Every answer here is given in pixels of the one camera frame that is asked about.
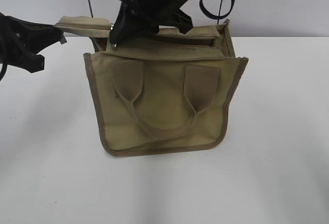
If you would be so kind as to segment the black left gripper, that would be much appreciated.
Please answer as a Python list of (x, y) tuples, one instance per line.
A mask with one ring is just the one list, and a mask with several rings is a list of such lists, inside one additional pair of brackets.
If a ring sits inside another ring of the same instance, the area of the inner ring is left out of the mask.
[(44, 70), (45, 58), (38, 53), (56, 42), (65, 44), (67, 40), (64, 32), (53, 25), (1, 14), (1, 74), (7, 71), (8, 66), (30, 73)]

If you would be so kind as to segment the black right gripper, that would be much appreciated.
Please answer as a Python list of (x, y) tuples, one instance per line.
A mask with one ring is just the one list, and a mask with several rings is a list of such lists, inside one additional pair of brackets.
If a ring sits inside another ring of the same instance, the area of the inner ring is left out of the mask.
[(121, 6), (115, 21), (117, 28), (117, 45), (122, 45), (135, 38), (156, 35), (159, 26), (176, 27), (180, 33), (186, 34), (193, 28), (189, 15), (180, 8), (188, 0), (120, 0)]

